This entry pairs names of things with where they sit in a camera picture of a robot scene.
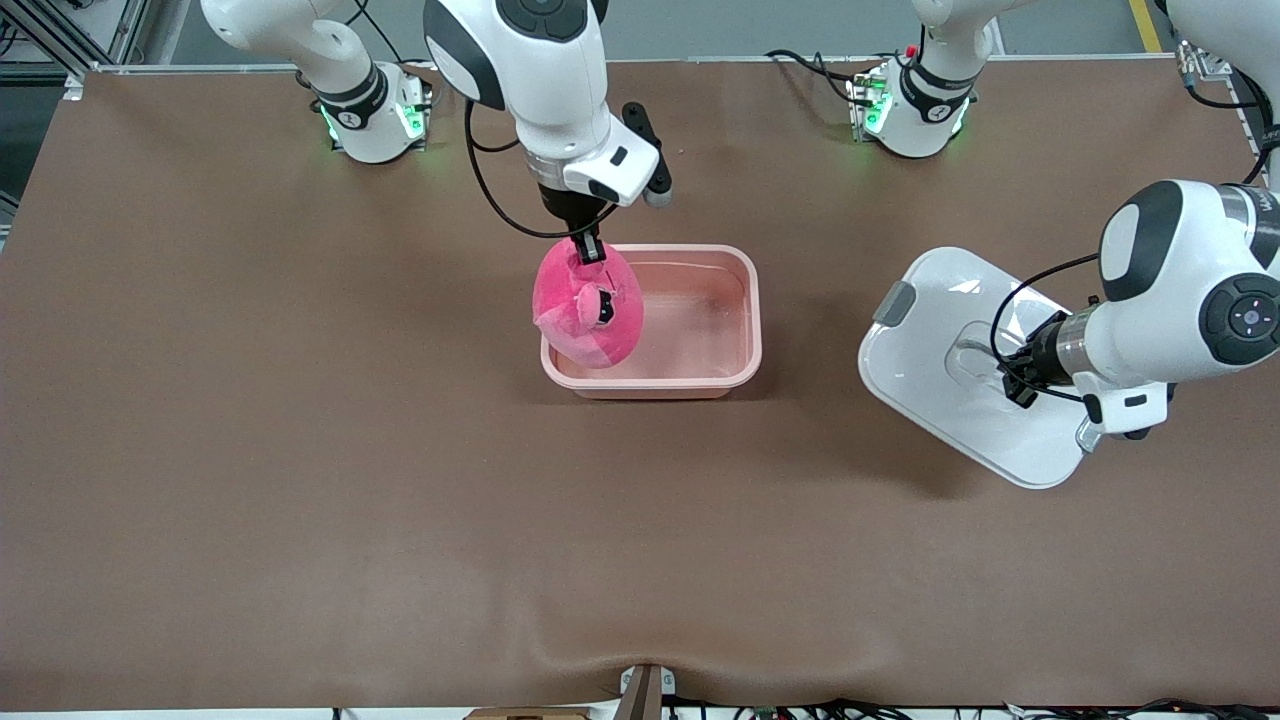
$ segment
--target white plastic base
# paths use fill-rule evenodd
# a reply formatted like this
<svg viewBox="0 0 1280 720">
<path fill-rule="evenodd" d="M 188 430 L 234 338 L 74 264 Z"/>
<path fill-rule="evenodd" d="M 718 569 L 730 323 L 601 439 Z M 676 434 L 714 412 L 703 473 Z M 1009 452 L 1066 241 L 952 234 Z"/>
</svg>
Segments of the white plastic base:
<svg viewBox="0 0 1280 720">
<path fill-rule="evenodd" d="M 969 110 L 966 100 L 946 122 L 927 123 L 920 119 L 920 111 L 899 97 L 899 77 L 902 73 L 897 60 L 890 60 L 873 68 L 868 74 L 884 78 L 884 90 L 858 92 L 854 97 L 867 97 L 877 104 L 864 109 L 851 106 L 850 115 L 855 132 L 868 138 L 876 138 L 887 150 L 904 158 L 928 158 L 937 155 L 947 141 L 964 126 L 964 114 Z"/>
<path fill-rule="evenodd" d="M 361 163 L 388 163 L 404 154 L 416 142 L 426 138 L 430 108 L 415 111 L 412 108 L 430 102 L 422 91 L 422 79 L 390 63 L 376 63 L 387 76 L 387 102 L 378 109 L 364 129 L 347 129 L 330 122 L 338 147 Z"/>
<path fill-rule="evenodd" d="M 910 309 L 900 322 L 881 315 L 897 324 L 877 322 L 859 352 L 872 393 L 1011 483 L 1041 489 L 1070 477 L 1084 457 L 1084 406 L 1044 395 L 1028 410 L 1014 405 L 987 350 L 996 309 L 1019 281 L 966 250 L 940 247 L 902 282 L 915 291 Z M 1057 310 L 1034 290 L 1020 292 L 1005 310 L 1000 351 L 1014 352 Z"/>
</svg>

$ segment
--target metal frame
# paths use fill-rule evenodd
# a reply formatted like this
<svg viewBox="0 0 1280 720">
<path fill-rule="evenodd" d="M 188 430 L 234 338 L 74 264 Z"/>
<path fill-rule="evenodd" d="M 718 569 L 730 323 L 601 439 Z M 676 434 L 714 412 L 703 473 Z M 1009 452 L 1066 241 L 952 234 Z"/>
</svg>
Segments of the metal frame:
<svg viewBox="0 0 1280 720">
<path fill-rule="evenodd" d="M 111 42 L 104 49 L 50 0 L 0 0 L 0 13 L 52 60 L 3 64 L 0 76 L 5 83 L 61 82 L 67 73 L 84 79 L 97 65 L 124 64 L 137 42 L 138 24 L 148 5 L 150 0 L 125 0 Z"/>
</svg>

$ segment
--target black cable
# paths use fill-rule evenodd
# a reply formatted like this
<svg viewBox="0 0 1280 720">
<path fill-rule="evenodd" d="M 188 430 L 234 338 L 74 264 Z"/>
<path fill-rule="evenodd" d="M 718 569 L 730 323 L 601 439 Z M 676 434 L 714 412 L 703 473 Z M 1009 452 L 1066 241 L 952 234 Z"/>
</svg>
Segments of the black cable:
<svg viewBox="0 0 1280 720">
<path fill-rule="evenodd" d="M 467 158 L 471 160 L 471 172 L 475 173 L 476 183 L 480 184 L 480 192 L 484 195 L 484 199 L 489 201 L 489 206 L 493 208 L 493 211 L 497 213 L 498 217 L 502 218 L 503 222 L 506 222 L 508 225 L 516 228 L 517 231 L 530 237 L 538 237 L 541 240 L 559 240 L 564 236 L 582 234 L 594 231 L 595 228 L 600 227 L 600 223 L 604 222 L 605 218 L 612 215 L 613 211 L 618 209 L 616 204 L 612 204 L 586 225 L 577 229 L 562 231 L 562 232 L 538 232 L 529 229 L 525 225 L 511 219 L 511 215 L 504 213 L 502 210 L 502 206 L 499 206 L 498 201 L 493 197 L 493 192 L 489 190 L 489 183 L 484 181 L 484 173 L 480 172 L 480 161 L 476 159 L 476 142 L 475 137 L 471 135 L 471 113 L 475 110 L 475 106 L 476 104 L 474 100 L 467 100 L 466 110 L 462 113 L 462 133 L 466 136 Z"/>
<path fill-rule="evenodd" d="M 806 69 L 806 70 L 809 70 L 812 73 L 818 73 L 822 77 L 827 78 L 827 85 L 831 86 L 831 91 L 835 92 L 845 102 L 849 102 L 851 105 L 858 105 L 859 108 L 870 108 L 872 106 L 872 102 L 869 100 L 860 100 L 860 99 L 850 97 L 849 94 L 846 94 L 844 90 L 840 88 L 840 86 L 836 85 L 837 79 L 841 81 L 841 82 L 852 82 L 854 76 L 846 76 L 846 74 L 842 74 L 842 73 L 833 73 L 833 72 L 831 72 L 831 68 L 827 67 L 827 61 L 822 59 L 822 53 L 814 53 L 812 63 L 809 60 L 801 58 L 799 54 L 796 54 L 792 50 L 771 50 L 771 51 L 765 53 L 764 56 L 765 58 L 790 58 L 790 59 L 795 60 L 796 63 L 799 63 L 800 67 L 803 67 L 804 69 Z"/>
<path fill-rule="evenodd" d="M 1253 181 L 1258 179 L 1258 176 L 1262 174 L 1262 168 L 1267 167 L 1268 159 L 1271 159 L 1270 150 L 1263 150 L 1262 152 L 1258 152 L 1258 161 L 1253 164 L 1253 169 L 1249 170 L 1249 174 L 1245 176 L 1243 181 L 1240 181 L 1240 184 L 1252 184 Z"/>
<path fill-rule="evenodd" d="M 396 63 L 397 64 L 404 63 L 404 59 L 401 58 L 399 55 L 399 50 L 396 49 L 396 45 L 390 41 L 389 37 L 387 37 L 387 33 L 383 32 L 383 26 L 378 24 L 378 20 L 375 20 L 374 17 L 369 14 L 369 0 L 364 0 L 364 3 L 361 3 L 360 0 L 352 0 L 352 1 L 356 4 L 356 8 L 358 9 L 356 10 L 356 14 L 351 17 L 351 19 L 348 19 L 342 24 L 349 26 L 351 23 L 356 22 L 361 15 L 364 15 L 365 19 L 369 20 L 369 24 L 374 26 L 374 31 L 378 33 L 378 36 L 383 38 L 383 44 L 387 45 L 387 49 L 392 51 L 392 55 L 396 58 Z"/>
<path fill-rule="evenodd" d="M 1219 110 L 1243 110 L 1244 108 L 1258 106 L 1257 102 L 1219 102 L 1217 100 L 1210 100 L 1208 97 L 1204 97 L 1203 95 L 1197 92 L 1194 85 L 1189 86 L 1187 88 L 1187 92 L 1188 95 L 1192 96 L 1193 100 L 1196 100 L 1201 105 L 1206 105 L 1208 108 L 1217 108 Z"/>
<path fill-rule="evenodd" d="M 1262 128 L 1270 128 L 1271 123 L 1275 122 L 1275 118 L 1272 117 L 1271 99 L 1262 91 L 1262 87 L 1258 86 L 1257 81 L 1239 69 L 1235 72 L 1240 76 L 1240 79 L 1244 81 L 1245 87 L 1249 88 L 1249 94 L 1253 95 L 1253 100 L 1258 108 L 1258 114 L 1262 118 Z M 1262 174 L 1262 169 L 1266 168 L 1270 158 L 1271 150 L 1261 150 L 1258 152 L 1258 160 L 1253 164 L 1253 169 L 1249 170 L 1249 174 L 1244 178 L 1242 184 L 1249 184 L 1256 181 L 1258 176 Z"/>
<path fill-rule="evenodd" d="M 1024 386 L 1027 386 L 1027 387 L 1029 387 L 1029 388 L 1032 388 L 1034 391 L 1043 392 L 1044 395 L 1050 395 L 1050 396 L 1053 396 L 1053 397 L 1061 397 L 1062 400 L 1073 400 L 1075 402 L 1084 402 L 1084 400 L 1082 397 L 1076 396 L 1076 395 L 1069 395 L 1069 393 L 1065 393 L 1065 392 L 1056 391 L 1056 389 L 1053 389 L 1051 387 L 1046 387 L 1046 386 L 1041 386 L 1041 384 L 1036 384 L 1036 383 L 1030 383 L 1028 380 L 1024 380 L 1018 373 L 1014 372 L 1012 368 L 1009 366 L 1009 363 L 1006 361 L 1005 356 L 1001 355 L 1000 350 L 996 348 L 996 332 L 1000 329 L 1000 318 L 1005 314 L 1005 307 L 1009 307 L 1009 304 L 1014 301 L 1014 297 L 1016 297 L 1019 292 L 1027 290 L 1032 284 L 1034 284 L 1034 283 L 1037 283 L 1037 282 L 1039 282 L 1039 281 L 1042 281 L 1042 279 L 1044 279 L 1044 278 L 1047 278 L 1050 275 L 1061 273 L 1062 270 L 1070 270 L 1071 268 L 1075 268 L 1075 266 L 1079 266 L 1079 265 L 1084 265 L 1085 263 L 1092 263 L 1092 261 L 1094 261 L 1097 259 L 1098 259 L 1098 254 L 1097 252 L 1091 252 L 1089 255 L 1085 255 L 1083 258 L 1076 258 L 1075 260 L 1070 260 L 1068 263 L 1062 263 L 1061 265 L 1055 265 L 1055 266 L 1052 266 L 1052 268 L 1050 268 L 1050 269 L 1047 269 L 1047 270 L 1044 270 L 1042 273 L 1036 273 L 1029 279 L 1024 281 L 1021 284 L 1019 284 L 1016 288 L 1014 288 L 1014 291 L 1010 292 L 1009 295 L 1006 295 L 1005 300 L 1001 301 L 1000 307 L 996 310 L 995 319 L 991 320 L 991 338 L 989 338 L 989 342 L 991 342 L 991 355 L 995 356 L 996 363 L 1000 365 L 1000 368 L 1005 373 L 1007 373 L 1011 378 L 1016 379 L 1018 382 L 1023 383 Z"/>
<path fill-rule="evenodd" d="M 822 68 L 819 68 L 818 65 L 810 63 L 808 58 L 803 58 L 799 53 L 795 53 L 794 50 L 783 50 L 783 49 L 769 50 L 768 53 L 764 54 L 764 56 L 765 58 L 788 58 L 791 60 L 795 60 L 796 63 L 800 64 L 800 67 L 803 67 L 804 69 L 806 69 L 806 70 L 809 70 L 812 73 L 827 74 L 827 76 L 831 76 L 832 78 L 842 81 L 842 82 L 849 82 L 849 81 L 854 79 L 854 76 L 846 76 L 846 74 L 841 74 L 841 73 L 832 73 L 829 70 L 828 72 L 823 72 Z"/>
<path fill-rule="evenodd" d="M 497 147 L 489 147 L 488 145 L 480 145 L 479 142 L 475 142 L 472 145 L 475 145 L 475 149 L 481 152 L 506 152 L 507 150 L 511 150 L 512 147 L 520 145 L 520 138 L 517 137 L 516 140 L 512 140 L 511 142 L 506 145 L 499 145 Z"/>
</svg>

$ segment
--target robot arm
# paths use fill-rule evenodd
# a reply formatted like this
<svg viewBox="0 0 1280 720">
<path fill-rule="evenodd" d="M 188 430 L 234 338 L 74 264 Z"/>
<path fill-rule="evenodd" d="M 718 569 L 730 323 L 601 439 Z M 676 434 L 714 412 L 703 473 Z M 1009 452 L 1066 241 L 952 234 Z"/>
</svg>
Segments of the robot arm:
<svg viewBox="0 0 1280 720">
<path fill-rule="evenodd" d="M 906 64 L 892 59 L 872 70 L 861 114 L 867 135 L 908 158 L 942 150 L 960 131 L 978 74 L 995 51 L 996 15 L 1034 0 L 911 0 L 924 28 Z"/>
<path fill-rule="evenodd" d="M 548 210 L 570 228 L 607 204 L 663 204 L 669 178 L 644 109 L 626 123 L 605 104 L 603 0 L 426 0 L 426 44 L 440 74 L 470 100 L 507 110 Z M 648 140 L 641 137 L 648 135 Z M 584 261 L 603 259 L 589 237 Z"/>
<path fill-rule="evenodd" d="M 385 163 L 426 135 L 422 83 L 396 65 L 374 63 L 351 28 L 323 19 L 339 3 L 201 0 L 201 9 L 228 45 L 296 64 L 347 154 Z"/>
<path fill-rule="evenodd" d="M 1169 20 L 1190 44 L 1248 74 L 1268 97 L 1280 92 L 1280 0 L 1161 0 Z M 1266 128 L 1280 142 L 1280 127 Z M 1267 140 L 1260 142 L 1267 146 Z M 1272 154 L 1267 172 L 1280 170 Z"/>
<path fill-rule="evenodd" d="M 1280 348 L 1277 250 L 1280 200 L 1267 191 L 1148 186 L 1102 233 L 1106 302 L 1052 318 L 1010 365 L 1033 383 L 1074 386 L 1103 433 L 1158 424 L 1169 386 L 1235 373 Z"/>
</svg>

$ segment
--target green status light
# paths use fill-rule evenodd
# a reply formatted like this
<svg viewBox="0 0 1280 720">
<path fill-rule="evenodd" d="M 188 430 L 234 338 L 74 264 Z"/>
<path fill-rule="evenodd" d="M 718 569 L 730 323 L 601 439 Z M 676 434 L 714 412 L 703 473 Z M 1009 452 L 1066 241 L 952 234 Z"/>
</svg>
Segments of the green status light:
<svg viewBox="0 0 1280 720">
<path fill-rule="evenodd" d="M 893 95 L 886 90 L 881 94 L 879 100 L 867 110 L 867 132 L 879 132 L 884 127 L 884 115 L 892 106 Z"/>
<path fill-rule="evenodd" d="M 401 105 L 401 122 L 404 123 L 404 129 L 410 135 L 422 133 L 422 113 L 421 110 L 415 110 L 412 105 Z"/>
</svg>

